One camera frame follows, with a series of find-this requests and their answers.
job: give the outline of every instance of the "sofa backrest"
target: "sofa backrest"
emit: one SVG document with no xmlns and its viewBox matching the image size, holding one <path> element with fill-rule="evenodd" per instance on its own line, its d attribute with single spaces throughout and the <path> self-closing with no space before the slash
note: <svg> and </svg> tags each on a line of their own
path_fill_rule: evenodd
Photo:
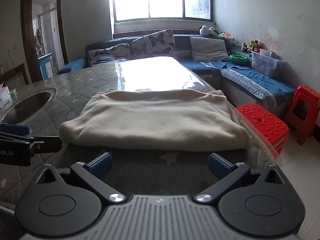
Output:
<svg viewBox="0 0 320 240">
<path fill-rule="evenodd" d="M 120 39 L 114 39 L 114 40 L 110 40 L 110 41 L 103 41 L 103 42 L 90 44 L 85 47 L 85 54 L 88 55 L 89 50 L 106 49 L 106 48 L 110 48 L 111 46 L 115 46 L 120 43 L 129 43 L 130 44 L 130 54 L 131 54 L 131 56 L 133 56 L 134 53 L 133 53 L 133 49 L 131 46 L 131 42 L 137 38 L 140 38 L 140 37 L 142 37 L 142 36 L 120 38 Z M 224 40 L 226 48 L 227 48 L 227 50 L 229 50 L 228 49 L 229 45 L 227 44 L 228 40 L 225 38 L 212 37 L 212 36 L 190 35 L 190 34 L 174 34 L 173 37 L 176 42 L 176 47 L 177 47 L 180 58 L 192 58 L 190 37 L 204 37 L 204 38 Z"/>
</svg>

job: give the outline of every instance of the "sofa armrest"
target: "sofa armrest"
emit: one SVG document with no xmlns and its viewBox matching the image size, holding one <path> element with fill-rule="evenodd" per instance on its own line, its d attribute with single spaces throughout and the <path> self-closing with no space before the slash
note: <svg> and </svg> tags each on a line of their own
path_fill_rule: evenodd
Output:
<svg viewBox="0 0 320 240">
<path fill-rule="evenodd" d="M 69 64 L 65 65 L 63 68 L 59 69 L 58 75 L 84 69 L 86 66 L 87 62 L 85 57 L 76 58 Z"/>
</svg>

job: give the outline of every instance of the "doorway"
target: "doorway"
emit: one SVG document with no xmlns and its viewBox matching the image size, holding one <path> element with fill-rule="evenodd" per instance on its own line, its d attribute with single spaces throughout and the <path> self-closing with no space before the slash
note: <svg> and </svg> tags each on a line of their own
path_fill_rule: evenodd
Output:
<svg viewBox="0 0 320 240">
<path fill-rule="evenodd" d="M 21 0 L 21 29 L 32 82 L 54 76 L 68 63 L 61 0 Z"/>
</svg>

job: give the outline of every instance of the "tile floor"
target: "tile floor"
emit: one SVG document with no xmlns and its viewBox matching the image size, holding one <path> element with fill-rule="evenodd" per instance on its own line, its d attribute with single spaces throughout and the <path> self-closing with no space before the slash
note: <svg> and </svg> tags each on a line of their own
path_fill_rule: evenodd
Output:
<svg viewBox="0 0 320 240">
<path fill-rule="evenodd" d="M 306 208 L 298 236 L 303 240 L 320 239 L 320 143 L 308 138 L 297 144 L 297 131 L 291 131 L 281 153 L 281 167 Z"/>
</svg>

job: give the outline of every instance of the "butterfly pillow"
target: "butterfly pillow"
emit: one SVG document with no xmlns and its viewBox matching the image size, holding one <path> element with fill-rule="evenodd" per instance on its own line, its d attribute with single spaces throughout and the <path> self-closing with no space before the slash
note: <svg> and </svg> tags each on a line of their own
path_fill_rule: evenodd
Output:
<svg viewBox="0 0 320 240">
<path fill-rule="evenodd" d="M 135 58 L 169 56 L 179 59 L 172 29 L 152 33 L 131 42 Z"/>
<path fill-rule="evenodd" d="M 118 59 L 130 59 L 130 46 L 128 43 L 121 43 L 107 49 L 94 49 L 88 51 L 89 66 L 108 63 Z"/>
</svg>

